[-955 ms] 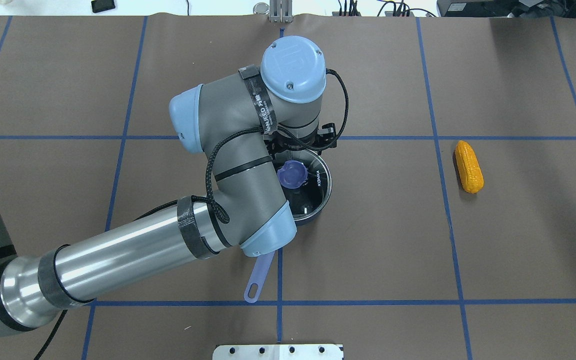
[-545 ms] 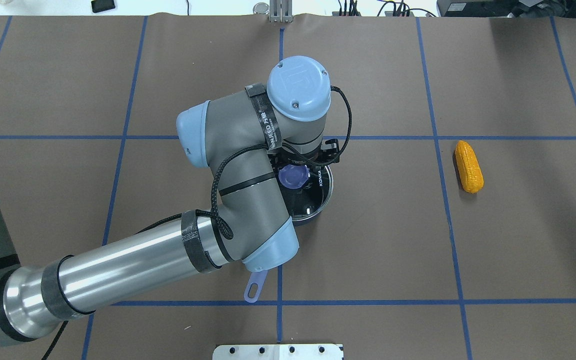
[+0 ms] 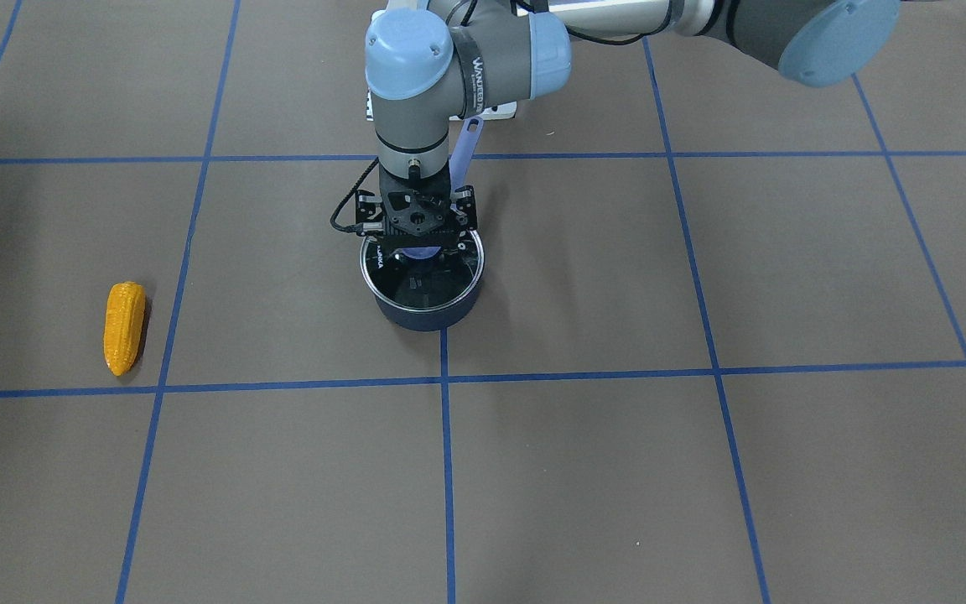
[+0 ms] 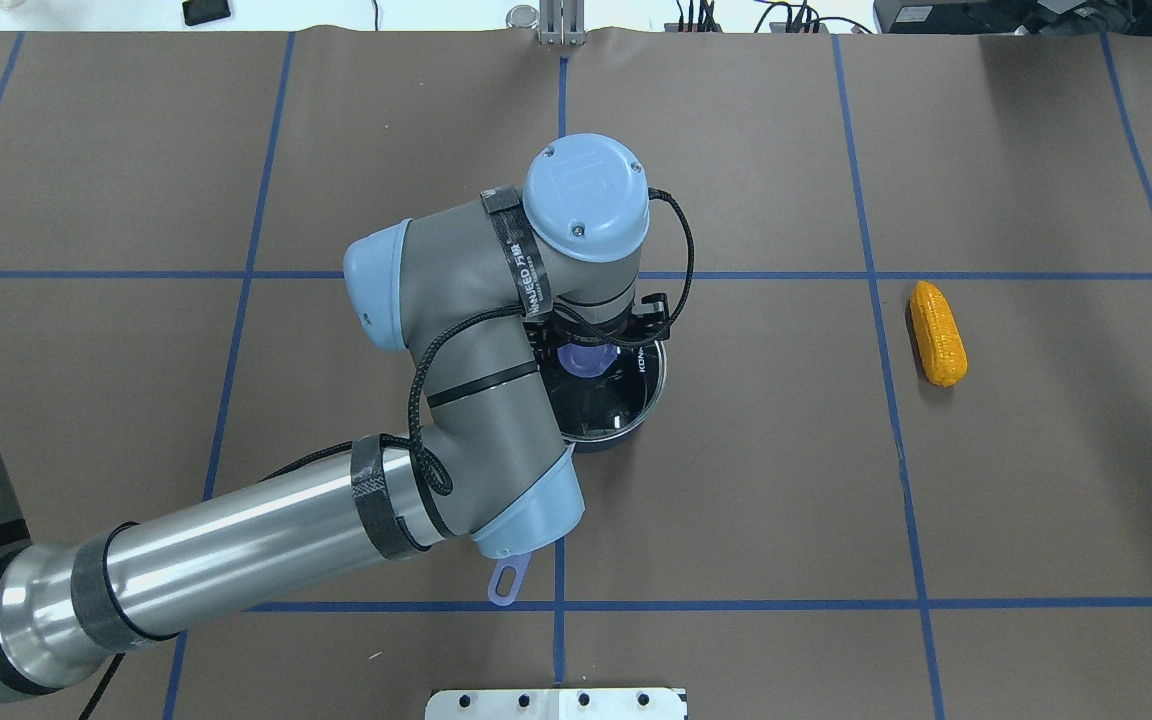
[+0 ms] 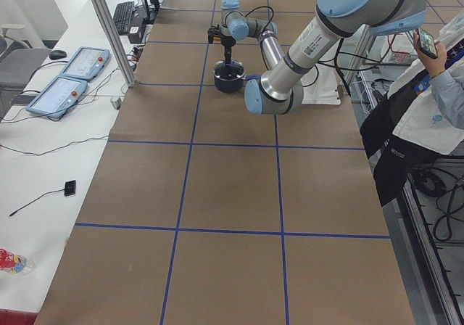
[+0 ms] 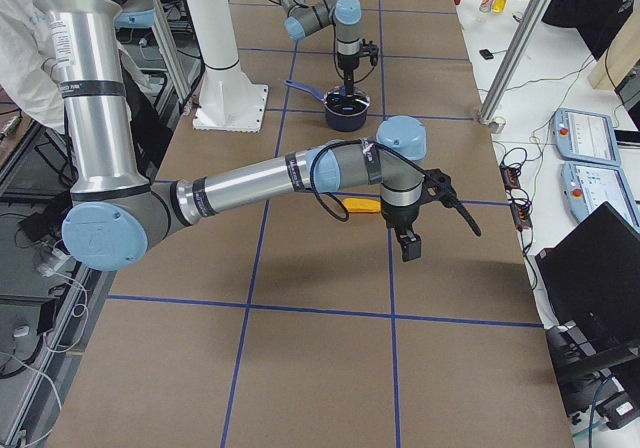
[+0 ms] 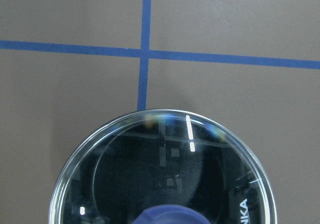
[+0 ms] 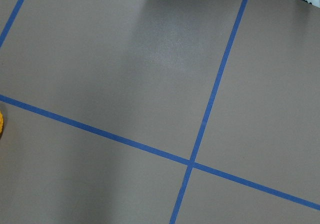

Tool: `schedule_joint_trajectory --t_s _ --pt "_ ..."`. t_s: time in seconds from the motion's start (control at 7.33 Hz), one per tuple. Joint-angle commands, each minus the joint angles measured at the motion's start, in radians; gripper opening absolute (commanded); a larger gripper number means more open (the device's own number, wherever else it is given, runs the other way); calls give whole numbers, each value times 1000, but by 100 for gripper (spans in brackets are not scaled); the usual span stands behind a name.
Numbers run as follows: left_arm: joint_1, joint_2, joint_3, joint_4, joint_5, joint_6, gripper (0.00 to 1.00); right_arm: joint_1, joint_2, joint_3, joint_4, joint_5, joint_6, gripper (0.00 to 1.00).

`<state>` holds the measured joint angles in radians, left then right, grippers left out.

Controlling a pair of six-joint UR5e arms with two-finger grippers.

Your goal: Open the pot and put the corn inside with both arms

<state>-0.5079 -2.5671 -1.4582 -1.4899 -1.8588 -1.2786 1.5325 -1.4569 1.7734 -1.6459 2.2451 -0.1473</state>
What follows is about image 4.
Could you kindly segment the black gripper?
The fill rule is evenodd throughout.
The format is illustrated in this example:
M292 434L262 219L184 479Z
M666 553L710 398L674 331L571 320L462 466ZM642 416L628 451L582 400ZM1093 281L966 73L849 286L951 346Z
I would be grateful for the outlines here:
M575 344L581 348L641 348L667 341L672 313L666 293L647 293L635 300L631 295L602 305L582 305L558 301L548 314L526 319L526 341L535 347L553 348Z

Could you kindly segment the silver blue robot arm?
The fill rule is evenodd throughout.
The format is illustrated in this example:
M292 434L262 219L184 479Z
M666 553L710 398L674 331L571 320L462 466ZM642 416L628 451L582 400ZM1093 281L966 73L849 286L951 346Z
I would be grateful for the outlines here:
M545 146L521 185L353 242L361 327L414 361L403 433L68 546L32 541L0 455L0 703L447 539L503 561L570 533L573 456L652 414L685 305L636 293L654 200L679 209L623 143L581 132Z

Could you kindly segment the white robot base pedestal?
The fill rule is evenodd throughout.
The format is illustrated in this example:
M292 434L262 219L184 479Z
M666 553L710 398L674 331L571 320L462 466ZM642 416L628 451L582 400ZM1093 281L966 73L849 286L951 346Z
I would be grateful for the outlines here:
M689 719L684 689L668 687L452 689L425 719Z

